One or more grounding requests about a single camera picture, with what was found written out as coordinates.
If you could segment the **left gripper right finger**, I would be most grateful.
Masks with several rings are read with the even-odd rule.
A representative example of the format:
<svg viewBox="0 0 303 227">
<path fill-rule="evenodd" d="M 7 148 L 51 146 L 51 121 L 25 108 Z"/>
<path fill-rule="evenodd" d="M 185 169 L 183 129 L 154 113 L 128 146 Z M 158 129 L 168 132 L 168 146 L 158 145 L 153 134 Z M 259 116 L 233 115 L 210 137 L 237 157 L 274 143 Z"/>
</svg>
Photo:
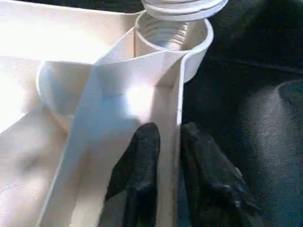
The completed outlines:
<svg viewBox="0 0 303 227">
<path fill-rule="evenodd" d="M 241 174 L 194 122 L 181 126 L 180 157 L 193 227 L 256 226 L 256 201 Z"/>
</svg>

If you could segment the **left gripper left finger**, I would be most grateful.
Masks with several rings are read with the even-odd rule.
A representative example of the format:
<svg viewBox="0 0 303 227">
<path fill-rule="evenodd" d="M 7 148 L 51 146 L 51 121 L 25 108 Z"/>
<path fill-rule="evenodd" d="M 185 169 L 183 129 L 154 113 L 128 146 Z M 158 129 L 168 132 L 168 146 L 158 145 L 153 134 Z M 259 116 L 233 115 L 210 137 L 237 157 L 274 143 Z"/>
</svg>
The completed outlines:
<svg viewBox="0 0 303 227">
<path fill-rule="evenodd" d="M 141 125 L 113 168 L 101 213 L 103 227 L 155 226 L 159 152 L 157 125 Z"/>
</svg>

